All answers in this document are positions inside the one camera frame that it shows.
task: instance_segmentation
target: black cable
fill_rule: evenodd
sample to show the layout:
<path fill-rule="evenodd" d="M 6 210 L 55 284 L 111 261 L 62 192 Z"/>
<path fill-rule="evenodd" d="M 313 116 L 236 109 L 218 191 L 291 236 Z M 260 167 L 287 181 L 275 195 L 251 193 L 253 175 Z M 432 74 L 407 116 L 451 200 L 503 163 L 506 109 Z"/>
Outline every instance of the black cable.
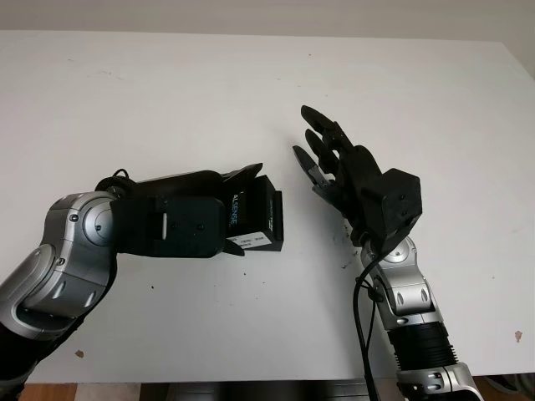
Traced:
<path fill-rule="evenodd" d="M 371 367 L 369 365 L 368 353 L 366 352 L 366 342 L 364 341 L 364 333 L 362 332 L 362 326 L 360 325 L 360 313 L 359 313 L 359 292 L 362 284 L 366 280 L 366 276 L 376 267 L 381 261 L 381 257 L 376 257 L 357 278 L 357 282 L 354 286 L 353 292 L 353 314 L 354 323 L 357 327 L 357 334 L 359 335 L 360 352 L 362 353 L 362 363 L 364 365 L 364 378 L 366 380 L 366 387 L 368 388 L 368 394 L 370 401 L 379 401 L 377 395 L 377 389 L 375 388 L 374 377 L 371 374 Z"/>
<path fill-rule="evenodd" d="M 367 288 L 371 288 L 371 287 L 372 287 L 372 285 L 369 283 L 368 280 L 364 279 L 364 283 L 365 283 L 366 285 L 365 285 L 365 286 L 363 285 L 363 286 L 362 286 L 363 288 L 366 288 L 366 289 L 367 289 Z"/>
<path fill-rule="evenodd" d="M 375 309 L 377 302 L 374 301 L 374 306 L 371 308 L 371 319 L 369 320 L 368 339 L 366 340 L 366 353 L 369 353 L 369 343 L 371 342 L 371 333 L 374 331 Z"/>
<path fill-rule="evenodd" d="M 128 176 L 128 171 L 126 171 L 125 169 L 118 169 L 114 174 L 113 174 L 113 177 L 116 177 L 117 175 L 119 175 L 120 173 L 123 173 L 125 175 L 125 178 L 129 178 Z"/>

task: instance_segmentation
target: white wall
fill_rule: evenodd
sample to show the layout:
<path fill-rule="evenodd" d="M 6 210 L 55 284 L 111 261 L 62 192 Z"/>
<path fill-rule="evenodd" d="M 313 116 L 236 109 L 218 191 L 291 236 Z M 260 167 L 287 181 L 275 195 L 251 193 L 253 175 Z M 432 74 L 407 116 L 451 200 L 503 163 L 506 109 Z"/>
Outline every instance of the white wall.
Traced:
<path fill-rule="evenodd" d="M 485 40 L 535 76 L 533 0 L 2 0 L 0 29 Z"/>

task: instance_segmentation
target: white table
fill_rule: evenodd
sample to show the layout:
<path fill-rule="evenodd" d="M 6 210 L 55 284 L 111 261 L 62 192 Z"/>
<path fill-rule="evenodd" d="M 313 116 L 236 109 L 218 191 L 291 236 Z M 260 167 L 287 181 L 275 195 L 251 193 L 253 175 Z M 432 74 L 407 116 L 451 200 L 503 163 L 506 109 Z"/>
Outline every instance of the white table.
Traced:
<path fill-rule="evenodd" d="M 119 256 L 110 294 L 32 381 L 363 376 L 361 266 L 293 157 L 301 104 L 384 170 L 421 178 L 412 237 L 461 360 L 474 374 L 535 370 L 535 83 L 501 44 L 4 31 L 0 279 L 57 198 L 121 167 L 144 180 L 262 161 L 284 199 L 281 253 Z M 379 332 L 372 364 L 388 377 Z"/>

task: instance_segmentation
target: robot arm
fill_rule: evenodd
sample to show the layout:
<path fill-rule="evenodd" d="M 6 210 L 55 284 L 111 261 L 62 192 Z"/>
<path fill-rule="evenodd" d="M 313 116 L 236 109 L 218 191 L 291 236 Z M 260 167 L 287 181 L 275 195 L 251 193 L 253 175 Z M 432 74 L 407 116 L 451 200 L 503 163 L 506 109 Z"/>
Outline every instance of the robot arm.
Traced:
<path fill-rule="evenodd" d="M 414 242 L 406 237 L 370 272 L 380 300 L 381 321 L 400 368 L 398 387 L 409 400 L 482 401 L 467 365 L 457 362 L 441 311 L 418 268 L 416 255 Z M 373 256 L 369 245 L 365 246 L 361 253 L 363 266 L 368 266 Z"/>
<path fill-rule="evenodd" d="M 261 168 L 142 183 L 114 175 L 96 191 L 56 201 L 40 246 L 0 285 L 0 399 L 17 399 L 37 363 L 104 298 L 115 279 L 117 253 L 243 256 L 227 239 L 227 203 L 232 194 L 249 191 Z"/>
<path fill-rule="evenodd" d="M 379 396 L 358 304 L 368 274 L 373 279 L 369 294 L 395 349 L 403 395 L 411 401 L 482 400 L 468 367 L 457 362 L 436 300 L 416 264 L 415 244 L 408 237 L 422 213 L 419 178 L 396 169 L 382 173 L 373 155 L 364 146 L 353 146 L 336 122 L 308 106 L 301 108 L 301 115 L 319 133 L 307 129 L 305 135 L 319 166 L 294 146 L 298 163 L 313 182 L 313 191 L 348 220 L 353 244 L 363 248 L 365 268 L 357 279 L 353 308 L 370 399 L 377 401 Z M 319 169 L 334 175 L 334 180 L 327 180 Z"/>

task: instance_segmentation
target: circular joint cover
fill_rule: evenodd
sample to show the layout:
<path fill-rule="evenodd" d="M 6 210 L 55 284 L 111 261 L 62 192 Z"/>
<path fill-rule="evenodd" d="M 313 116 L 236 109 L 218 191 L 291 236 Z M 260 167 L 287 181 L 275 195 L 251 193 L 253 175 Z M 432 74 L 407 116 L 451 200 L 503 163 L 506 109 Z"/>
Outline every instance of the circular joint cover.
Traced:
<path fill-rule="evenodd" d="M 390 263 L 401 263 L 409 257 L 409 252 L 409 242 L 404 239 L 391 253 L 385 256 L 385 261 Z"/>
<path fill-rule="evenodd" d="M 113 234 L 113 215 L 109 202 L 92 207 L 84 219 L 84 233 L 97 246 L 107 246 Z"/>

